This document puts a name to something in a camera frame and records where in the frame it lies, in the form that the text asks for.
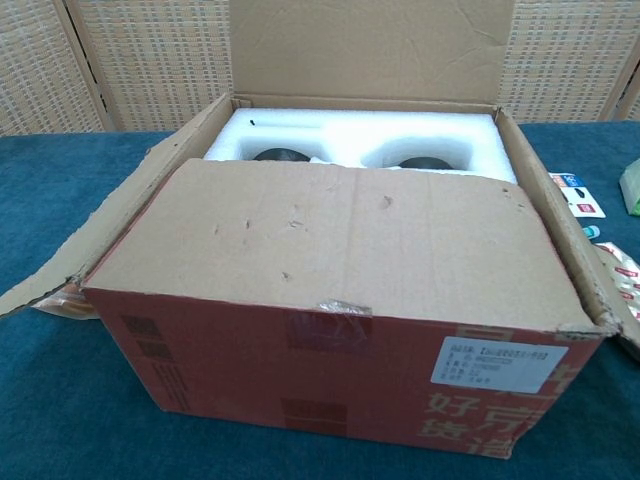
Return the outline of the red cardboard shipping box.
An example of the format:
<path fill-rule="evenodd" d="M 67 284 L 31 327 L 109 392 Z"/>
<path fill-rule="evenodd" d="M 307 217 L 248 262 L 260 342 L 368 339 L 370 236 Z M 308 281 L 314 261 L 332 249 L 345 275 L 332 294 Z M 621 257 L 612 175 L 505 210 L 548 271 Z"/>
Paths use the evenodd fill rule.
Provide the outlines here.
<path fill-rule="evenodd" d="M 0 318 L 75 284 L 159 408 L 507 458 L 635 320 L 527 138 L 515 183 L 205 159 L 240 109 L 152 147 Z"/>

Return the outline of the black ceramic bowl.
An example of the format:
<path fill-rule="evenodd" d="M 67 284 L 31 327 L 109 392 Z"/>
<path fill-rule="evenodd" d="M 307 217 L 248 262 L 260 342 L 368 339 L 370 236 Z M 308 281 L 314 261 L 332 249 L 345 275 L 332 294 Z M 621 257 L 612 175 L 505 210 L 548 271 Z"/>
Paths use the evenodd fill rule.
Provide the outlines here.
<path fill-rule="evenodd" d="M 309 162 L 310 157 L 288 148 L 270 148 L 258 153 L 255 161 Z"/>
<path fill-rule="evenodd" d="M 445 160 L 436 157 L 412 157 L 398 164 L 403 169 L 416 170 L 452 170 L 453 167 Z"/>

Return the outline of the white foam insert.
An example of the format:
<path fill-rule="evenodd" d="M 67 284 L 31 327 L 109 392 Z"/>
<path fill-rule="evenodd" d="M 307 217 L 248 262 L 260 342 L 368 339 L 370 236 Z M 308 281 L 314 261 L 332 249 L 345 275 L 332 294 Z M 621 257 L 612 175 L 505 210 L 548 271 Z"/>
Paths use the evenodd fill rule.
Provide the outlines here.
<path fill-rule="evenodd" d="M 511 161 L 489 114 L 240 108 L 204 157 L 254 160 L 270 148 L 288 148 L 313 163 L 400 169 L 412 157 L 436 157 L 452 170 L 515 183 Z"/>

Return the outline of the woven folding screen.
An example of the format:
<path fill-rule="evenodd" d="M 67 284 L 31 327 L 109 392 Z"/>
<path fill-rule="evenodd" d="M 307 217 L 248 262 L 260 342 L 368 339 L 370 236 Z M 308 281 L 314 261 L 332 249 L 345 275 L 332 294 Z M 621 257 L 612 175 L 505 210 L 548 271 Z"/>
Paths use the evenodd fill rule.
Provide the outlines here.
<path fill-rule="evenodd" d="M 640 0 L 0 0 L 0 136 L 216 104 L 640 119 Z"/>

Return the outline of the brown peanut butter pouch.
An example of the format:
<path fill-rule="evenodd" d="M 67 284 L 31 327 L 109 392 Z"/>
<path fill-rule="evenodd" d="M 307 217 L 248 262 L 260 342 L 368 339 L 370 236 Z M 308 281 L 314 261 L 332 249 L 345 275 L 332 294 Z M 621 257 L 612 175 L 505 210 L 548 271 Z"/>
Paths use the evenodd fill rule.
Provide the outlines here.
<path fill-rule="evenodd" d="M 98 319 L 93 306 L 81 294 L 56 292 L 33 305 L 39 311 L 74 320 Z"/>

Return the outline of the blue white blister card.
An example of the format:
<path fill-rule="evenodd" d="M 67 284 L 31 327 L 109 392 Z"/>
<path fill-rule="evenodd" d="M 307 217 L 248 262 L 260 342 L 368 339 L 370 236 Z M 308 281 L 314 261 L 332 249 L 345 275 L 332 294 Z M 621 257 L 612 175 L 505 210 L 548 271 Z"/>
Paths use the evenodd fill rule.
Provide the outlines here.
<path fill-rule="evenodd" d="M 549 173 L 576 218 L 605 218 L 606 214 L 587 189 L 584 181 L 573 173 Z"/>

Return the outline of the red white snack packet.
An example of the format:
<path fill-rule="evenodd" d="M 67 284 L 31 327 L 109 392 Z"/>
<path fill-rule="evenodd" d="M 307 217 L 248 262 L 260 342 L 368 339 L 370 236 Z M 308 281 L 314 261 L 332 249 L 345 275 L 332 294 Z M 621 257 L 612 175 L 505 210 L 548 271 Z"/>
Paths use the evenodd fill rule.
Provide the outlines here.
<path fill-rule="evenodd" d="M 612 242 L 596 243 L 595 248 L 632 317 L 640 322 L 640 266 Z"/>

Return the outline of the blue carpet table cover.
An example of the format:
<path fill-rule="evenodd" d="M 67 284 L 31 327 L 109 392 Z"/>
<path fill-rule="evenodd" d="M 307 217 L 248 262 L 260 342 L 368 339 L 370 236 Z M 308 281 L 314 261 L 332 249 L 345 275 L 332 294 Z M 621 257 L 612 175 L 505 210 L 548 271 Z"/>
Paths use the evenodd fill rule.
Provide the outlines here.
<path fill-rule="evenodd" d="M 159 132 L 0 137 L 0 294 Z M 605 342 L 508 460 L 161 411 L 98 321 L 0 320 L 0 480 L 640 480 L 640 363 Z"/>

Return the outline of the green tissue pack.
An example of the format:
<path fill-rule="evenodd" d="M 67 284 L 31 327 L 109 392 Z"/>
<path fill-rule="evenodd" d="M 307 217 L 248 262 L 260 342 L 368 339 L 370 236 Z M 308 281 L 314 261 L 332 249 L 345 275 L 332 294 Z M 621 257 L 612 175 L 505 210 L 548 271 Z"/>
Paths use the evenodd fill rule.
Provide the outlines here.
<path fill-rule="evenodd" d="M 624 169 L 619 186 L 627 213 L 640 217 L 640 158 Z"/>

